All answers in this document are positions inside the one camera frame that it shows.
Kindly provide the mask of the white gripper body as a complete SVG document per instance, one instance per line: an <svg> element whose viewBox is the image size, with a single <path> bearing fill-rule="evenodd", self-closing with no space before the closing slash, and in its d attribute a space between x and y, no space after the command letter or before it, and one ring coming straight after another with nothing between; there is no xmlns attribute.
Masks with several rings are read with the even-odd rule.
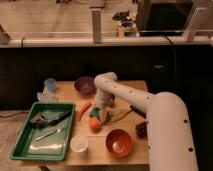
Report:
<svg viewBox="0 0 213 171"><path fill-rule="evenodd" d="M114 99L115 97L112 94L98 89L95 95L95 106L100 109L108 107L113 103Z"/></svg>

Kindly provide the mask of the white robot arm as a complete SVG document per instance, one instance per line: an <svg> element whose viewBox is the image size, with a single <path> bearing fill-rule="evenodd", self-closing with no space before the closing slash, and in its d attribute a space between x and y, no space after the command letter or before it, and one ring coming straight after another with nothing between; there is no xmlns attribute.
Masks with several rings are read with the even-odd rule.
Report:
<svg viewBox="0 0 213 171"><path fill-rule="evenodd" d="M179 96L128 87L114 72L97 75L94 83L98 107L115 95L146 114L150 171L199 171L188 110Z"/></svg>

